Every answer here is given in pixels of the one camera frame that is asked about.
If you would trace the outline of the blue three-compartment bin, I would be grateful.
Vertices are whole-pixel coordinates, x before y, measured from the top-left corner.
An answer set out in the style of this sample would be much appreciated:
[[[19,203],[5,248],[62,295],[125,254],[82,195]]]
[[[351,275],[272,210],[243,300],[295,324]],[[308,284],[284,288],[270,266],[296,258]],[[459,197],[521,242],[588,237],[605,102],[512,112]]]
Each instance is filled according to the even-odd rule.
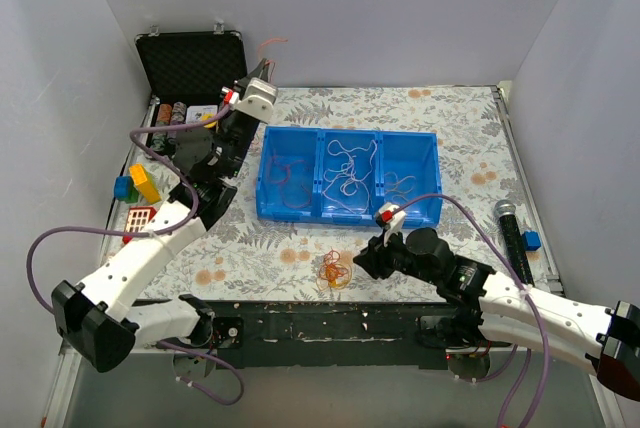
[[[269,126],[256,212],[271,221],[372,226],[383,204],[419,197],[404,224],[434,227],[441,191],[433,133]]]

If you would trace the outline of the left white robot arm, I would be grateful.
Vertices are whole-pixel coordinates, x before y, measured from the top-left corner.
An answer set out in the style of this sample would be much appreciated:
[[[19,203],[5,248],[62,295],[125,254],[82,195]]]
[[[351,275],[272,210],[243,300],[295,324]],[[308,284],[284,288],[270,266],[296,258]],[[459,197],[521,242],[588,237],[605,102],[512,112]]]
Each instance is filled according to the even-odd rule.
[[[224,215],[237,189],[228,184],[258,126],[268,123],[278,90],[269,63],[224,89],[213,120],[175,127],[169,167],[181,179],[153,218],[109,261],[77,284],[52,292],[56,329],[98,372],[114,369],[136,346],[180,339],[200,348],[213,336],[212,309],[193,295],[134,303],[155,276]]]

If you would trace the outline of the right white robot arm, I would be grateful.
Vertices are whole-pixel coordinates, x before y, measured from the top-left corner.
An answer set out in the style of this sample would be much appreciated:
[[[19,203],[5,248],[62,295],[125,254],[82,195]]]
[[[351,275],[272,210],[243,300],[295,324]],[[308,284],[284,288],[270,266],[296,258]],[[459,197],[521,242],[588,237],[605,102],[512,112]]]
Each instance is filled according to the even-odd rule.
[[[431,228],[372,237],[354,262],[374,279],[399,272],[433,285],[459,309],[450,345],[484,339],[545,351],[614,393],[639,398],[639,309],[631,303],[591,305],[519,288],[510,276],[455,254]]]

